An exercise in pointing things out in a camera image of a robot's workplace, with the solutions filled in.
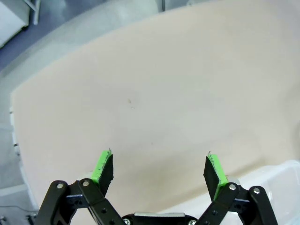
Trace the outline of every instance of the table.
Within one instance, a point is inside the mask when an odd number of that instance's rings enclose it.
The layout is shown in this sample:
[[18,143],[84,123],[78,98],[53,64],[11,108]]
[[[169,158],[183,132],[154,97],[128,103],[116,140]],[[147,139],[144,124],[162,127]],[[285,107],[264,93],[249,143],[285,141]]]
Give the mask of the table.
[[[299,158],[300,3],[224,0],[116,30],[12,95],[15,131],[40,205],[114,153],[107,198],[125,215],[205,191],[209,151],[237,177]],[[89,224],[86,211],[73,224]]]

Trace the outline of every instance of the transparent plastic container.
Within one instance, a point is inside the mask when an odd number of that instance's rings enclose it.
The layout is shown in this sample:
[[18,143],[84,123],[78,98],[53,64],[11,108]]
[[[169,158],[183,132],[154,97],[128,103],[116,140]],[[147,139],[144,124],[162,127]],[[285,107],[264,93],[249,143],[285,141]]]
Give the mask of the transparent plastic container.
[[[279,225],[300,225],[300,162],[287,161],[281,165],[264,166],[241,178],[245,189],[262,186],[266,189]],[[199,218],[210,204],[206,193],[163,212],[185,212]],[[222,225],[241,225],[236,213],[228,212]]]

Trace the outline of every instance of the blue floor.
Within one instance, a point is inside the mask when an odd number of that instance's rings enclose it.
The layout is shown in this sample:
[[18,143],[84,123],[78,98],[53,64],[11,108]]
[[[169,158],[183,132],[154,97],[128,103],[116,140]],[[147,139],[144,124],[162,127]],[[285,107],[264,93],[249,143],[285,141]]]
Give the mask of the blue floor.
[[32,18],[26,30],[16,34],[0,49],[0,71],[39,39],[77,15],[106,0],[41,0],[39,24]]

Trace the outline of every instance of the bolt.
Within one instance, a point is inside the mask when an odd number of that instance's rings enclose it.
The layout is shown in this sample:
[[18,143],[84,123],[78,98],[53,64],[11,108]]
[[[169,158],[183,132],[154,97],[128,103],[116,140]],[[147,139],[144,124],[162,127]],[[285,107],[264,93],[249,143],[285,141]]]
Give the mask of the bolt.
[[259,190],[257,187],[255,187],[255,188],[253,189],[253,192],[254,192],[255,194],[259,194],[259,193],[260,193],[260,190]]
[[126,225],[130,225],[130,220],[129,220],[129,219],[123,219],[123,221],[124,221],[124,223],[125,223]]
[[85,187],[88,186],[90,183],[88,180],[84,181],[82,185],[84,185]]
[[188,225],[195,225],[196,224],[196,221],[195,220],[191,220],[189,221]]
[[62,183],[59,183],[59,184],[57,185],[57,188],[58,188],[58,189],[61,189],[63,186],[64,186],[64,185],[63,185]]
[[236,189],[236,186],[234,184],[229,185],[229,189],[234,191]]

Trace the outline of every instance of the floor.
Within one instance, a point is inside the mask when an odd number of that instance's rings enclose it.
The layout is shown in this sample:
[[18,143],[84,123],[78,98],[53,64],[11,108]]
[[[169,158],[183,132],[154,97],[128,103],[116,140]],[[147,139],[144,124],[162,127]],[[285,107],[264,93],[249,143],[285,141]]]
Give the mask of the floor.
[[[186,4],[187,0],[166,0],[165,8]],[[160,0],[42,0],[39,25],[31,25],[0,49],[0,216],[6,216],[10,224],[27,224],[25,215],[37,209],[24,184],[26,171],[20,170],[22,150],[19,155],[13,146],[11,92],[79,46],[161,11]]]

